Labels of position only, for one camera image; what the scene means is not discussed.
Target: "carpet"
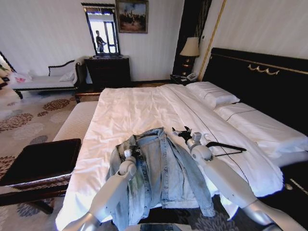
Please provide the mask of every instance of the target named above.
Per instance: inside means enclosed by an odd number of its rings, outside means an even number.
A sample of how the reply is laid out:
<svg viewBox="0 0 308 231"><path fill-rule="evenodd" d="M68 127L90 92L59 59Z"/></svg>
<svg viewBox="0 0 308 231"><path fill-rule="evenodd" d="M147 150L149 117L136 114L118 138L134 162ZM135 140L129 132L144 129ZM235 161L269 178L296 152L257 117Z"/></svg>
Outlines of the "carpet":
<svg viewBox="0 0 308 231"><path fill-rule="evenodd" d="M63 92L23 92L24 99L8 87L0 90L0 178L10 167L22 149L35 143L52 141L70 112L76 106L74 93ZM98 97L82 97L81 101L94 101ZM0 187L0 193L14 191ZM36 231L57 230L55 218L60 211L63 197L45 200L54 208L51 215L46 215L28 204L0 207L0 231L19 230ZM213 199L216 215L203 217L199 209L152 209L142 223L180 223L190 225L194 230L206 231L257 231L262 228L250 220L241 210L227 221L227 213L218 197ZM157 230L144 226L143 230ZM114 230L117 228L109 221L98 229Z"/></svg>

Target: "telephone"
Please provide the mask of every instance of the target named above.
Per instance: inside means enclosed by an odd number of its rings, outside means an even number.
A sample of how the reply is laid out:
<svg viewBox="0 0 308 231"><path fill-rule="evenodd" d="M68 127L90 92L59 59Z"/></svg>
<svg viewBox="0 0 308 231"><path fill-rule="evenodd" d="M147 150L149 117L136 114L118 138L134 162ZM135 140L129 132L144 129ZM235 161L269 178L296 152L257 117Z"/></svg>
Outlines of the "telephone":
<svg viewBox="0 0 308 231"><path fill-rule="evenodd" d="M191 73L187 75L186 77L189 81L196 81L197 80L197 75L195 73Z"/></svg>

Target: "pillow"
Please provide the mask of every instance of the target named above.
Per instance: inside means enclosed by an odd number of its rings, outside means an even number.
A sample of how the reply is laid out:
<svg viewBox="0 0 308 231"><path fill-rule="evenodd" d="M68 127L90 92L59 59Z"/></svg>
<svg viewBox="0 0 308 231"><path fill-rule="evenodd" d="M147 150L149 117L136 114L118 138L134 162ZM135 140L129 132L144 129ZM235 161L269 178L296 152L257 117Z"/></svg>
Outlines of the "pillow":
<svg viewBox="0 0 308 231"><path fill-rule="evenodd" d="M191 83L186 87L211 109L240 101L235 95L210 82Z"/></svg>
<svg viewBox="0 0 308 231"><path fill-rule="evenodd" d="M308 150L308 137L244 103L214 110L271 158Z"/></svg>
<svg viewBox="0 0 308 231"><path fill-rule="evenodd" d="M64 82L64 81L72 81L75 77L74 71L70 71L65 73L60 79L60 82Z"/></svg>
<svg viewBox="0 0 308 231"><path fill-rule="evenodd" d="M12 72L9 75L10 80L15 80L17 83L27 83L32 81L32 77L28 74Z"/></svg>

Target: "denim jacket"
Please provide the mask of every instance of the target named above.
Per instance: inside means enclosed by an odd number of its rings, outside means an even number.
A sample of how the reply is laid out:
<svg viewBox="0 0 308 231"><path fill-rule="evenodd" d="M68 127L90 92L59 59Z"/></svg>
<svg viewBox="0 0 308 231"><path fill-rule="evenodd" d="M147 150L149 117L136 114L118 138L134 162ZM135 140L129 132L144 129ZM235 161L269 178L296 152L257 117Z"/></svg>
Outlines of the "denim jacket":
<svg viewBox="0 0 308 231"><path fill-rule="evenodd" d="M106 179L114 175L125 160L124 150L131 145L140 149L137 172L128 183L128 191L112 214L118 229L137 224L149 215L151 207L200 207L204 216L215 215L210 192L195 161L181 146L173 143L163 128L132 135L117 145L111 154Z"/></svg>

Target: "white duvet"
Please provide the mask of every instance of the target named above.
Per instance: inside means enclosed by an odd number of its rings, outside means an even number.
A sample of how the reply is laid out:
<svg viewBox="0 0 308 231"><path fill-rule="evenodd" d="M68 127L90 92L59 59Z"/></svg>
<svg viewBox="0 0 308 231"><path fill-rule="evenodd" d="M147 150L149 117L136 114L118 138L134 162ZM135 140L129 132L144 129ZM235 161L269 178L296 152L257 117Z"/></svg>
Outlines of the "white duvet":
<svg viewBox="0 0 308 231"><path fill-rule="evenodd" d="M184 140L171 132L171 127L183 130L184 125L201 132L207 140L246 148L242 154L219 158L248 180L256 196L265 196L282 188L280 169L266 158L262 150L202 105L186 87L169 84L157 88L105 89L83 140L63 208L56 218L57 228L62 230L87 212L93 197L105 183L110 153L117 144L132 134L165 127L167 135L187 149ZM220 148L212 151L215 155L224 154ZM206 176L205 179L211 195L219 193ZM220 197L223 206L233 216L237 206L222 195Z"/></svg>

